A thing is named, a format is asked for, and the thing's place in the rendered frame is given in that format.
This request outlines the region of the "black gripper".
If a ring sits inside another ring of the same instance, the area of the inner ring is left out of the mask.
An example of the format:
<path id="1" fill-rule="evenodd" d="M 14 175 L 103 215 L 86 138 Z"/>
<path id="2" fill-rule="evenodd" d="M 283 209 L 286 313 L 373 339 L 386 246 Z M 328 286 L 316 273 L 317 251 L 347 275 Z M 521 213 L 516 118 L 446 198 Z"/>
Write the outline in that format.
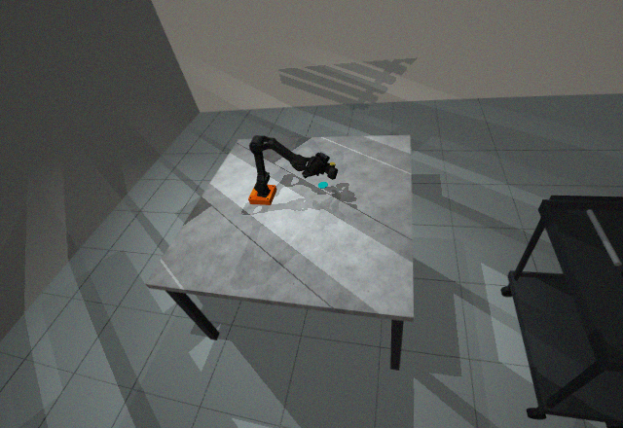
<path id="1" fill-rule="evenodd" d="M 328 174 L 327 176 L 334 180 L 336 179 L 337 173 L 338 173 L 338 169 L 335 168 L 335 165 L 330 165 L 330 163 L 326 163 L 326 167 L 322 167 L 320 170 L 318 170 L 318 173 L 316 174 L 317 176 L 319 176 L 319 174 L 324 174 L 324 172 L 326 174 Z"/>

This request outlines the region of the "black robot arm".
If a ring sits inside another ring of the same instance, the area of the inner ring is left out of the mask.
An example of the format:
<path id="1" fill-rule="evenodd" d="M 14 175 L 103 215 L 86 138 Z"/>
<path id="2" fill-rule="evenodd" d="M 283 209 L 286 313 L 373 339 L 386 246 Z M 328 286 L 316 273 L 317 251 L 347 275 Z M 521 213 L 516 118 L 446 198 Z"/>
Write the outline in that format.
<path id="1" fill-rule="evenodd" d="M 264 142 L 268 142 L 265 143 Z M 316 153 L 314 158 L 305 158 L 301 155 L 294 154 L 286 147 L 276 141 L 275 138 L 270 138 L 265 135 L 253 136 L 249 148 L 251 153 L 254 154 L 254 159 L 257 168 L 257 180 L 254 186 L 254 190 L 257 191 L 257 196 L 267 197 L 269 192 L 268 182 L 270 180 L 270 172 L 265 170 L 263 152 L 264 150 L 272 149 L 282 157 L 287 159 L 291 165 L 297 171 L 303 171 L 302 174 L 305 177 L 316 175 L 318 170 L 322 167 L 326 167 L 326 163 L 330 160 L 328 156 L 323 153 Z M 308 162 L 308 164 L 307 164 Z M 307 166 L 306 166 L 307 164 Z"/>

